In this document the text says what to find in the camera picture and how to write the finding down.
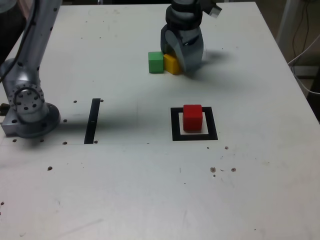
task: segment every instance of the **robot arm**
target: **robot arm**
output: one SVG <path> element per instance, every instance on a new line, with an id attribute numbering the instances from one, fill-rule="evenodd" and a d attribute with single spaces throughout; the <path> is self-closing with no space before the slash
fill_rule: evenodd
<path id="1" fill-rule="evenodd" d="M 200 29 L 203 12 L 217 17 L 221 8 L 211 0 L 172 0 L 161 30 L 161 51 L 175 53 L 184 72 L 200 67 L 204 41 Z"/>
<path id="2" fill-rule="evenodd" d="M 42 136 L 60 122 L 58 109 L 45 102 L 39 70 L 61 3 L 62 0 L 33 1 L 17 55 L 0 67 L 10 104 L 2 123 L 7 136 Z"/>

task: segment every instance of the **cable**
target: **cable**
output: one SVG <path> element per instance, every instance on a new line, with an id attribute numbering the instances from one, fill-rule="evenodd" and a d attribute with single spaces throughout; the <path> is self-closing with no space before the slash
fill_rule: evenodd
<path id="1" fill-rule="evenodd" d="M 309 50 L 309 48 L 320 38 L 320 34 L 315 38 L 315 40 L 310 44 L 310 46 L 308 46 L 308 48 L 306 50 L 304 50 L 301 54 L 299 54 L 297 57 L 295 57 L 294 59 L 292 59 L 290 62 L 288 62 L 288 65 L 290 63 L 292 63 L 294 60 L 296 60 L 297 58 L 299 58 L 302 54 L 304 54 L 306 51 Z"/>
<path id="2" fill-rule="evenodd" d="M 30 22 L 29 22 L 29 25 L 27 27 L 27 29 L 25 30 L 25 33 L 22 37 L 22 40 L 21 40 L 21 43 L 20 43 L 20 46 L 19 46 L 19 49 L 15 55 L 15 58 L 12 62 L 12 64 L 10 65 L 10 67 L 5 71 L 5 73 L 3 74 L 3 76 L 0 78 L 0 83 L 6 78 L 6 76 L 8 75 L 8 73 L 11 71 L 11 69 L 14 67 L 14 65 L 17 63 L 17 60 L 21 54 L 21 51 L 22 51 L 22 48 L 24 47 L 24 44 L 25 44 L 25 41 L 27 39 L 27 36 L 30 32 L 30 29 L 33 25 L 33 22 L 35 20 L 35 17 L 36 17 L 36 13 L 38 11 L 38 6 L 39 6 L 39 0 L 35 0 L 34 1 L 34 8 L 33 8 L 33 11 L 32 11 L 32 16 L 31 16 L 31 19 L 30 19 Z"/>
<path id="3" fill-rule="evenodd" d="M 294 57 L 294 58 L 296 58 L 295 40 L 296 40 L 297 33 L 298 33 L 298 31 L 299 31 L 299 29 L 300 29 L 300 27 L 301 27 L 301 24 L 302 24 L 302 22 L 304 21 L 305 8 L 306 8 L 306 6 L 307 6 L 308 1 L 309 1 L 309 0 L 305 0 L 305 3 L 304 3 L 304 5 L 303 5 L 303 7 L 302 7 L 301 20 L 300 20 L 300 22 L 299 22 L 299 24 L 298 24 L 298 27 L 296 28 L 296 31 L 295 31 L 295 33 L 294 33 L 294 35 L 293 35 L 293 38 L 292 38 L 292 49 L 293 49 L 293 57 Z M 291 71 L 292 71 L 294 74 L 296 74 L 296 69 L 295 69 L 295 65 L 294 65 L 294 64 L 291 66 Z"/>
<path id="4" fill-rule="evenodd" d="M 320 95 L 320 92 L 310 91 L 294 73 L 292 73 L 292 74 L 293 74 L 293 76 L 295 77 L 295 79 L 298 81 L 298 83 L 299 83 L 305 90 L 307 90 L 307 91 L 308 91 L 309 93 L 311 93 L 311 94 Z"/>
<path id="5" fill-rule="evenodd" d="M 306 1 L 306 6 L 305 6 L 305 14 L 306 14 L 306 34 L 305 34 L 305 39 L 304 39 L 304 44 L 303 44 L 303 48 L 302 48 L 302 52 L 305 50 L 306 48 L 306 44 L 307 44 L 307 40 L 308 40 L 308 35 L 309 35 L 309 14 L 308 14 L 308 7 L 310 4 L 311 0 L 307 0 Z M 293 70 L 294 70 L 294 74 L 296 74 L 296 64 L 298 63 L 300 57 L 297 58 L 297 60 L 293 63 Z"/>

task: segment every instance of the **white tabletop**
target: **white tabletop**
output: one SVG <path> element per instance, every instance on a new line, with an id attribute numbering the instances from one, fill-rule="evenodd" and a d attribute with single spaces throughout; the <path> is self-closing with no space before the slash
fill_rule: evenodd
<path id="1" fill-rule="evenodd" d="M 148 72 L 167 5 L 61 7 L 40 79 L 67 122 L 44 142 L 0 131 L 1 240 L 320 238 L 318 121 L 256 4 L 219 5 L 189 77 Z M 218 140 L 172 141 L 184 104 L 212 107 Z"/>

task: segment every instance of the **yellow cube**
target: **yellow cube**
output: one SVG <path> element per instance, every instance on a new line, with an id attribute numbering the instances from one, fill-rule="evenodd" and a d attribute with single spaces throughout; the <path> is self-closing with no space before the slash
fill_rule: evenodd
<path id="1" fill-rule="evenodd" d="M 181 68 L 179 66 L 179 62 L 176 57 L 171 56 L 169 54 L 165 54 L 163 56 L 163 60 L 164 60 L 164 70 L 175 75 L 181 73 Z"/>

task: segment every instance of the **white cable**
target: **white cable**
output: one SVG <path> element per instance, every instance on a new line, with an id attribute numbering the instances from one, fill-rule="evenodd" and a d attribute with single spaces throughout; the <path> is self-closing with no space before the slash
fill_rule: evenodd
<path id="1" fill-rule="evenodd" d="M 308 51 L 308 49 L 320 38 L 320 34 L 315 38 L 315 40 L 310 44 L 310 46 L 308 46 L 308 48 L 306 50 L 304 50 L 301 54 L 299 54 L 297 57 L 295 57 L 294 59 L 292 59 L 290 62 L 288 62 L 288 65 L 290 63 L 292 63 L 294 60 L 296 60 L 297 58 L 299 58 L 302 54 L 304 54 L 306 51 Z"/>
<path id="2" fill-rule="evenodd" d="M 311 94 L 320 95 L 320 92 L 310 91 L 294 73 L 292 74 L 295 77 L 295 79 L 298 81 L 298 84 L 300 84 L 305 90 L 307 90 Z"/>

